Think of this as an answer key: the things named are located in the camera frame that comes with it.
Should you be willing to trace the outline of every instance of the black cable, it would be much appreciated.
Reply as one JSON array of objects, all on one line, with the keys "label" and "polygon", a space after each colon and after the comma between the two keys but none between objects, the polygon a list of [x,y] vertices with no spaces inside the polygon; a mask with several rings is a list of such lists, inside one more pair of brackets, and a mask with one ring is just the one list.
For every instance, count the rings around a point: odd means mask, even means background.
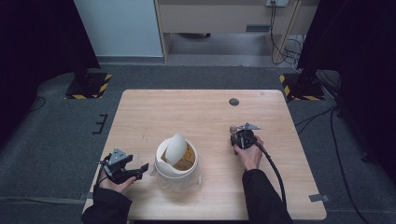
[{"label": "black cable", "polygon": [[44,97],[37,96],[36,100],[38,101],[39,99],[43,100],[43,104],[41,106],[39,106],[38,108],[36,108],[36,109],[29,110],[28,113],[35,112],[35,111],[41,109],[46,104],[47,101],[46,101],[46,99]]},{"label": "black cable", "polygon": [[294,126],[297,127],[298,125],[302,124],[303,122],[305,122],[305,121],[307,121],[307,120],[312,120],[312,119],[315,119],[315,118],[317,118],[317,117],[319,117],[319,116],[325,115],[325,114],[329,113],[329,112],[330,112],[332,109],[334,109],[334,108],[335,108],[335,105],[334,105],[334,106],[331,106],[329,109],[327,109],[326,111],[321,112],[320,114],[316,114],[316,115],[314,115],[314,116],[312,116],[312,117],[309,117],[308,119],[303,119],[302,121],[296,123]]},{"label": "black cable", "polygon": [[[277,45],[275,44],[275,40],[274,40],[274,34],[273,34],[273,28],[274,28],[274,23],[275,23],[275,15],[276,15],[276,1],[271,1],[272,4],[272,10],[271,10],[271,29],[270,29],[270,36],[271,36],[271,41],[272,41],[272,53],[271,53],[271,60],[274,64],[281,64],[283,62],[286,61],[286,58],[284,57],[284,55],[282,54],[282,52],[280,51],[280,49],[277,47]],[[279,52],[279,54],[282,56],[283,60],[280,63],[276,63],[274,61],[274,51],[275,49],[277,49],[277,51]]]},{"label": "black cable", "polygon": [[99,164],[101,164],[101,166],[100,166],[100,170],[99,170],[98,176],[96,177],[95,185],[93,186],[93,196],[94,196],[94,194],[96,192],[96,189],[99,188],[99,184],[104,180],[104,179],[102,179],[101,181],[99,181],[99,178],[100,178],[100,176],[102,174],[104,165],[106,164],[105,160],[100,161]]},{"label": "black cable", "polygon": [[361,220],[362,220],[364,223],[369,224],[369,222],[364,218],[364,216],[363,216],[363,215],[361,214],[361,212],[359,211],[358,206],[357,206],[357,205],[355,204],[355,202],[353,201],[352,195],[351,195],[350,190],[349,190],[349,185],[348,185],[348,183],[347,183],[346,174],[345,174],[345,172],[344,172],[343,163],[341,163],[340,152],[339,152],[339,150],[338,150],[337,139],[335,138],[334,127],[333,127],[333,125],[332,125],[332,114],[334,113],[335,109],[336,109],[336,107],[332,110],[332,113],[331,113],[331,115],[330,115],[330,126],[332,127],[332,140],[334,141],[335,153],[336,153],[336,155],[337,155],[338,164],[340,165],[341,174],[342,174],[342,177],[343,177],[343,180],[344,180],[344,185],[345,185],[345,187],[346,187],[346,194],[347,194],[347,197],[349,198],[350,203],[352,204],[353,208],[355,209],[356,213],[357,213],[358,216],[361,218]]},{"label": "black cable", "polygon": [[329,82],[326,80],[322,79],[321,77],[315,76],[315,80],[320,83],[323,87],[325,87],[327,90],[331,90],[333,93],[337,93],[338,90]]},{"label": "black cable", "polygon": [[315,118],[317,118],[317,117],[313,117],[312,119],[310,119],[310,120],[304,125],[304,127],[303,127],[299,132],[297,132],[297,134],[300,135],[300,134],[304,131],[304,129],[306,128],[306,126],[308,126],[308,124],[309,124],[312,120],[314,120]]},{"label": "black cable", "polygon": [[323,90],[325,90],[333,99],[336,97],[336,94],[334,94],[334,91],[330,90],[327,86],[322,85]]},{"label": "black cable", "polygon": [[327,78],[328,81],[324,80],[324,78],[322,78],[321,76],[317,76],[317,78],[318,78],[320,81],[322,81],[322,82],[324,82],[324,83],[327,83],[328,85],[332,86],[332,90],[333,90],[333,91],[337,91],[337,92],[338,92],[338,91],[339,91],[340,77],[338,77],[338,80],[337,80],[337,83],[338,83],[338,84],[335,84],[335,83],[328,77],[328,74],[327,74],[327,73],[325,73],[323,70],[320,70],[320,72]]},{"label": "black cable", "polygon": [[290,53],[290,51],[289,50],[287,50],[286,48],[285,48],[285,51],[286,51],[286,54],[285,53],[283,53],[282,54],[282,56],[284,57],[284,60],[283,60],[283,62],[284,63],[289,63],[289,64],[292,64],[293,63],[293,61],[291,61],[291,62],[288,62],[288,58],[291,58],[291,59],[293,59],[294,57],[292,57],[292,56],[289,56],[289,53]]},{"label": "black cable", "polygon": [[294,41],[294,42],[297,42],[297,43],[300,45],[300,49],[301,49],[301,43],[300,43],[300,41],[298,41],[298,40],[296,40],[296,39],[288,39],[288,40],[292,40],[292,41]]},{"label": "black cable", "polygon": [[286,51],[287,53],[293,53],[293,54],[301,55],[301,53],[296,52],[296,51],[293,51],[293,50],[289,50],[289,49],[287,49],[287,48],[285,48],[285,51]]},{"label": "black cable", "polygon": [[100,185],[100,183],[102,183],[102,181],[104,181],[106,179],[108,179],[108,176],[106,176],[105,178],[101,179],[98,184]]},{"label": "black cable", "polygon": [[279,171],[276,169],[276,166],[275,166],[274,162],[272,161],[271,156],[268,154],[268,152],[265,150],[265,148],[262,146],[262,144],[258,143],[254,139],[251,139],[251,138],[249,138],[249,137],[247,137],[245,135],[244,135],[244,138],[246,138],[247,140],[249,140],[252,143],[254,143],[254,145],[256,145],[262,151],[262,153],[264,153],[265,157],[270,162],[270,164],[271,164],[271,166],[274,169],[274,172],[276,174],[277,180],[279,181],[280,191],[281,191],[281,194],[282,194],[282,202],[285,205],[285,208],[287,208],[288,206],[287,206],[287,203],[286,203],[285,186],[283,185],[282,177],[280,176]]}]

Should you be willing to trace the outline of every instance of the power cord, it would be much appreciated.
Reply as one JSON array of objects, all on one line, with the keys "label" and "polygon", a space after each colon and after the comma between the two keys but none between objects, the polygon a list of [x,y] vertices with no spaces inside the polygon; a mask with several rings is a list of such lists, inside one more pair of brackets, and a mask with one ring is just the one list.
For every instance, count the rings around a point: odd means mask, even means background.
[{"label": "power cord", "polygon": [[100,183],[102,183],[102,181],[104,181],[106,178],[108,178],[108,176],[106,176],[105,178],[99,180],[99,179],[100,179],[100,176],[101,176],[101,174],[102,174],[102,172],[103,172],[104,166],[105,166],[105,164],[106,164],[106,160],[108,160],[108,159],[109,159],[109,156],[105,157],[104,160],[102,160],[102,161],[99,162],[99,164],[100,164],[101,166],[100,166],[100,169],[99,169],[98,176],[96,177],[95,185],[93,186],[93,195],[95,195],[96,190],[99,188]]},{"label": "power cord", "polygon": [[341,82],[341,78],[338,77],[337,83],[335,83],[333,80],[331,80],[328,77],[328,74],[326,74],[323,70],[320,70],[320,76],[317,74],[315,76],[315,78],[317,79],[318,82],[320,82],[323,86],[325,86],[328,89],[331,89],[334,93],[338,93],[339,89],[340,89],[340,82]]},{"label": "power cord", "polygon": [[272,161],[271,156],[268,154],[268,152],[265,150],[265,148],[262,146],[262,144],[258,143],[256,140],[251,139],[251,138],[249,138],[249,137],[247,137],[247,136],[245,136],[245,135],[244,135],[244,138],[246,138],[247,140],[249,140],[249,141],[251,141],[252,143],[254,143],[254,145],[256,145],[256,146],[260,149],[260,151],[261,151],[262,153],[264,153],[265,157],[266,157],[267,160],[270,162],[271,167],[274,169],[274,172],[275,172],[275,174],[276,174],[276,177],[277,177],[277,179],[278,179],[278,181],[279,181],[280,191],[281,191],[281,194],[282,194],[282,202],[283,202],[283,204],[285,205],[285,208],[287,208],[288,206],[287,206],[287,203],[286,203],[285,186],[283,185],[282,177],[280,176],[279,171],[277,170],[277,168],[276,168],[274,162]]},{"label": "power cord", "polygon": [[[274,23],[275,23],[275,15],[276,15],[276,1],[271,1],[272,4],[272,10],[271,10],[271,29],[270,29],[270,36],[271,36],[271,41],[272,41],[272,53],[271,53],[271,60],[274,64],[281,64],[283,62],[286,61],[285,56],[282,54],[282,52],[280,51],[280,49],[277,47],[277,45],[275,44],[275,40],[274,40],[274,34],[273,34],[273,28],[274,28]],[[275,49],[277,49],[277,51],[279,52],[279,54],[282,56],[283,60],[280,63],[276,63],[274,61],[274,52]]]},{"label": "power cord", "polygon": [[[300,52],[303,50],[303,46],[302,46],[302,43],[300,41],[298,41],[296,39],[288,39],[288,40],[294,41],[294,48],[296,48],[295,45],[297,43],[297,44],[299,44]],[[300,53],[298,53],[296,51],[293,51],[292,53],[294,54],[294,56],[292,57],[293,60],[292,60],[292,63],[291,63],[291,68],[297,73],[302,73],[302,70],[297,68],[297,63],[298,63],[298,61],[300,59]]]},{"label": "power cord", "polygon": [[36,108],[36,109],[31,109],[31,110],[29,110],[28,113],[35,112],[35,111],[41,109],[41,108],[46,104],[47,101],[46,101],[46,99],[45,99],[44,97],[37,96],[36,100],[38,101],[38,100],[40,100],[40,99],[43,100],[43,103],[41,104],[41,106],[39,106],[39,107]]},{"label": "power cord", "polygon": [[322,113],[320,113],[320,114],[317,114],[317,115],[312,116],[312,117],[310,117],[310,118],[308,118],[308,119],[304,119],[304,120],[298,122],[297,124],[295,124],[295,126],[297,127],[298,125],[302,124],[303,122],[308,121],[308,122],[305,124],[305,126],[299,131],[298,134],[300,134],[300,133],[303,132],[303,130],[305,129],[305,127],[306,127],[312,120],[314,120],[315,118],[317,118],[317,117],[319,117],[319,116],[322,116],[322,115],[325,115],[325,114],[329,113],[330,111],[332,111],[332,113],[330,114],[330,125],[331,125],[331,129],[332,129],[332,140],[334,141],[335,153],[336,153],[336,156],[337,156],[338,164],[339,164],[340,170],[341,170],[341,175],[342,175],[342,177],[343,177],[344,185],[345,185],[345,188],[346,188],[346,194],[347,194],[348,199],[349,199],[349,201],[351,202],[351,204],[352,204],[354,210],[356,211],[356,213],[358,214],[358,216],[361,218],[361,220],[362,220],[364,223],[366,223],[366,224],[370,224],[370,223],[365,219],[365,217],[361,214],[361,212],[360,212],[358,206],[355,204],[355,201],[354,201],[353,198],[352,198],[352,194],[350,193],[349,185],[348,185],[348,183],[347,183],[347,178],[346,178],[346,174],[345,174],[345,171],[344,171],[344,166],[343,166],[343,164],[342,164],[342,162],[341,162],[340,153],[339,153],[339,148],[338,148],[338,144],[337,144],[337,139],[336,139],[336,137],[335,137],[334,127],[333,127],[333,122],[332,122],[333,113],[334,113],[334,111],[335,111],[336,109],[337,109],[337,106],[336,106],[336,105],[335,105],[335,106],[332,106],[332,107],[330,107],[329,109],[327,109],[326,111],[324,111],[324,112],[322,112]]},{"label": "power cord", "polygon": [[322,115],[325,115],[325,114],[329,113],[329,112],[332,111],[332,109],[334,109],[334,108],[336,108],[335,105],[332,106],[332,107],[330,107],[330,108],[327,109],[326,111],[321,112],[320,114],[316,114],[316,115],[314,115],[314,116],[312,116],[312,117],[310,117],[310,118],[308,118],[308,119],[304,119],[304,120],[302,120],[302,121],[296,123],[296,124],[294,125],[295,127],[297,127],[298,125],[300,125],[300,124],[302,124],[302,123],[308,121],[308,122],[305,124],[305,126],[298,132],[298,134],[300,135],[300,134],[304,131],[304,129],[306,128],[306,126],[308,126],[308,124],[309,124],[310,122],[312,122],[314,119],[316,119],[316,118],[319,117],[319,116],[322,116]]},{"label": "power cord", "polygon": [[333,124],[332,124],[332,114],[334,113],[335,109],[336,109],[336,107],[332,109],[332,113],[331,113],[331,115],[330,115],[330,125],[331,125],[331,127],[332,127],[332,140],[334,141],[334,145],[335,145],[335,153],[336,153],[336,155],[337,155],[338,164],[340,165],[340,168],[341,168],[341,175],[342,175],[342,177],[343,177],[344,185],[345,185],[345,187],[346,187],[346,194],[347,194],[347,197],[349,198],[350,203],[352,204],[353,208],[355,209],[356,213],[357,213],[358,216],[361,218],[361,220],[362,220],[364,223],[369,224],[369,222],[366,220],[366,218],[364,218],[364,216],[361,214],[361,211],[359,211],[358,206],[355,204],[355,201],[354,201],[353,198],[352,198],[352,195],[351,195],[350,189],[349,189],[349,185],[348,185],[348,183],[347,183],[346,174],[345,174],[345,172],[344,172],[343,163],[341,163],[340,152],[339,152],[339,150],[338,150],[337,139],[336,139],[336,137],[335,137],[334,127],[333,127]]}]

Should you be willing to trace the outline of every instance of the wall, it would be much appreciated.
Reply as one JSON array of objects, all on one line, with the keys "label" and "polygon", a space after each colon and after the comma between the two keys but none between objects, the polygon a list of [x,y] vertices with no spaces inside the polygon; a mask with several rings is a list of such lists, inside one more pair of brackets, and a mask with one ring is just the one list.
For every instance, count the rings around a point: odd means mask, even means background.
[{"label": "wall", "polygon": [[96,56],[162,57],[153,0],[75,0]]}]

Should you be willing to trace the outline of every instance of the wooden table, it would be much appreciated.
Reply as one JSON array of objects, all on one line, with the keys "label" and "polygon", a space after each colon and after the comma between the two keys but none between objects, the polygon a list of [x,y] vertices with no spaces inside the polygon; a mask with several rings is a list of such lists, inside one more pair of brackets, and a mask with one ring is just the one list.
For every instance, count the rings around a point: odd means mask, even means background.
[{"label": "wooden table", "polygon": [[[231,98],[238,99],[239,105],[230,105]],[[128,218],[248,219],[241,181],[244,168],[233,154],[229,133],[231,125],[246,122],[262,127],[254,133],[263,140],[282,176],[291,217],[325,218],[323,203],[311,203],[308,197],[318,194],[318,188],[283,93],[261,90],[125,91],[102,158],[118,147],[134,155],[128,169],[150,163],[143,179],[127,191],[134,201]],[[196,191],[175,193],[160,189],[157,178],[149,175],[158,145],[175,133],[182,133],[198,150],[203,182]],[[260,168],[280,195],[276,175],[265,157]],[[92,200],[87,200],[85,208],[91,204]]]}]

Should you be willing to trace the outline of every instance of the hazard stripe marker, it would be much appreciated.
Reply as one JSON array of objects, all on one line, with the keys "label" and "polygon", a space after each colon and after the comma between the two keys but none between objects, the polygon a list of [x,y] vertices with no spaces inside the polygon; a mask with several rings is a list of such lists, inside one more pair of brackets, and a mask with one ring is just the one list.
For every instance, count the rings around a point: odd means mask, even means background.
[{"label": "hazard stripe marker", "polygon": [[96,73],[92,74],[93,84],[90,90],[82,89],[76,80],[73,80],[72,84],[67,90],[64,99],[96,99],[102,98],[105,90],[108,86],[108,83],[111,79],[110,74],[106,73]]},{"label": "hazard stripe marker", "polygon": [[285,76],[282,75],[279,77],[279,79],[280,82],[282,83],[283,90],[285,91],[285,95],[288,100],[310,100],[310,101],[324,100],[324,97],[322,96],[312,96],[312,95],[303,95],[299,97],[293,96],[290,91],[290,86],[288,85],[288,82],[285,79]]}]

